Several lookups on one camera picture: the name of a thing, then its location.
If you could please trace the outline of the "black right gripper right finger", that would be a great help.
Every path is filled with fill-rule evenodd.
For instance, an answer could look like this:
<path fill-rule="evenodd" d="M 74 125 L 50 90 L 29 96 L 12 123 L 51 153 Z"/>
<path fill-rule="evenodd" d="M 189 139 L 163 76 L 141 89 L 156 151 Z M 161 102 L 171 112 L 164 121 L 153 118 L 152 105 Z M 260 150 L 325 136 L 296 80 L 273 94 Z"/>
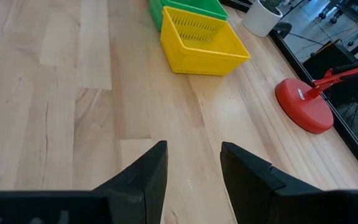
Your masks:
<path fill-rule="evenodd" d="M 267 224 L 271 199 L 277 192 L 296 195 L 320 191 L 232 142 L 222 143 L 220 162 L 238 224 Z"/>

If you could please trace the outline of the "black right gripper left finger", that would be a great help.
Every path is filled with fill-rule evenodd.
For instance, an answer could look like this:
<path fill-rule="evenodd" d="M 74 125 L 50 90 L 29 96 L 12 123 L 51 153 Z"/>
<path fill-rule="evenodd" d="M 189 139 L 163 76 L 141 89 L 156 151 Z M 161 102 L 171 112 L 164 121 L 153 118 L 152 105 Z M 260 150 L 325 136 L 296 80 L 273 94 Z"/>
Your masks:
<path fill-rule="evenodd" d="M 108 196 L 112 224 L 160 224 L 167 188 L 167 141 L 94 189 Z"/>

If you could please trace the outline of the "yellow plastic basket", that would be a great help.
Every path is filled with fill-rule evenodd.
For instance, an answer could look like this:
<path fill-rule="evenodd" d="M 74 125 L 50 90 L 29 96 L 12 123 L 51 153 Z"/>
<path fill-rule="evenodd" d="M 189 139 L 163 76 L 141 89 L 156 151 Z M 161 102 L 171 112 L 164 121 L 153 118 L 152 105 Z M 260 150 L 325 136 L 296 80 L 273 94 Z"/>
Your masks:
<path fill-rule="evenodd" d="M 160 41 L 175 73 L 225 76 L 250 59 L 227 21 L 163 7 Z"/>

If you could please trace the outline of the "black box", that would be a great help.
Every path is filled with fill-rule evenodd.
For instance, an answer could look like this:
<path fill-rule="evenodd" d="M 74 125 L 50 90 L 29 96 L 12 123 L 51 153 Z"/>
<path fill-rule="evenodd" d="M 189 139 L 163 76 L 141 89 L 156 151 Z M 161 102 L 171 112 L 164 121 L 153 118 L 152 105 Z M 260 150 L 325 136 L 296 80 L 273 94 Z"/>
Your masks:
<path fill-rule="evenodd" d="M 303 62 L 304 68 L 314 80 L 323 78 L 330 68 L 358 63 L 358 59 L 342 44 L 328 45 L 330 43 L 324 44 L 319 53 Z"/>

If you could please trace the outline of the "white round plant pot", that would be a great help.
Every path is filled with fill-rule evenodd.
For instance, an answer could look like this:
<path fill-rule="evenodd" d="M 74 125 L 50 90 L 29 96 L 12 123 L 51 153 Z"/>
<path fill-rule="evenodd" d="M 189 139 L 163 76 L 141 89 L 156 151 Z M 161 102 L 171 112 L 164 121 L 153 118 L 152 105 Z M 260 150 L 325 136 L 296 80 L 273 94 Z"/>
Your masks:
<path fill-rule="evenodd" d="M 278 7 L 271 11 L 262 5 L 261 0 L 255 0 L 242 17 L 242 24 L 254 35 L 266 37 L 282 17 Z"/>

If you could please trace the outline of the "green snake plant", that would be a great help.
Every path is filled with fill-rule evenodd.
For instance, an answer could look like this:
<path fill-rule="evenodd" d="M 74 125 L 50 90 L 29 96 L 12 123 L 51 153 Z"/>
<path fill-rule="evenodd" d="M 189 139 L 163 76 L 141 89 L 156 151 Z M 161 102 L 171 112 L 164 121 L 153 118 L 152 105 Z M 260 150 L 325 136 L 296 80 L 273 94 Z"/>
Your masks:
<path fill-rule="evenodd" d="M 261 0 L 262 5 L 268 10 L 275 10 L 281 4 L 285 4 L 287 0 Z"/>

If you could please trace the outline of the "green plastic basket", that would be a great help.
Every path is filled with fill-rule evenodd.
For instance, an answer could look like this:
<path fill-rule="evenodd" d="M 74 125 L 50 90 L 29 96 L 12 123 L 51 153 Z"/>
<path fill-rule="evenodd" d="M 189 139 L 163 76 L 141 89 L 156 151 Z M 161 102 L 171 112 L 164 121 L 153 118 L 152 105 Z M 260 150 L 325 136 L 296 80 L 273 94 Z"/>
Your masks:
<path fill-rule="evenodd" d="M 228 18 L 228 14 L 219 0 L 149 0 L 149 11 L 159 32 L 162 27 L 162 10 L 164 6 L 215 17 L 224 21 Z"/>

